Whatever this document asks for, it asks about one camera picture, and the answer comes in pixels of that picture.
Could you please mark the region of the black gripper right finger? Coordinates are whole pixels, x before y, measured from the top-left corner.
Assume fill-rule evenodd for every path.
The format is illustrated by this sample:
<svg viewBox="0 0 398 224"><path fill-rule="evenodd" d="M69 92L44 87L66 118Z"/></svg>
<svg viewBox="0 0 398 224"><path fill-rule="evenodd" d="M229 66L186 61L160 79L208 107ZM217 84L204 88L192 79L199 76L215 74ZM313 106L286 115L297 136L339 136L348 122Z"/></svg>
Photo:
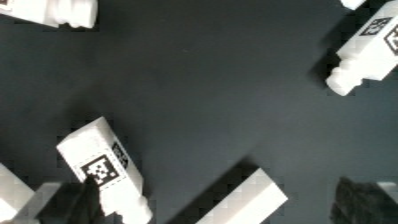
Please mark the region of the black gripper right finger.
<svg viewBox="0 0 398 224"><path fill-rule="evenodd" d="M398 224L398 203L375 182L339 178L330 221L332 224Z"/></svg>

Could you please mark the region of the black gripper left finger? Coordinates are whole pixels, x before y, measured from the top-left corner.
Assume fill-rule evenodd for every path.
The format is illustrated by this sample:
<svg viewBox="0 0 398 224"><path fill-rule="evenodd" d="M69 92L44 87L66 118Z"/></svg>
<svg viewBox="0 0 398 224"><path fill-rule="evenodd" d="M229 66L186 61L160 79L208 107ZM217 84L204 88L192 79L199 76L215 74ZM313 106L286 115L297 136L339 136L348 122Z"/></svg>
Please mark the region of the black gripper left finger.
<svg viewBox="0 0 398 224"><path fill-rule="evenodd" d="M82 183L46 182L11 224L99 224L105 214L92 177Z"/></svg>

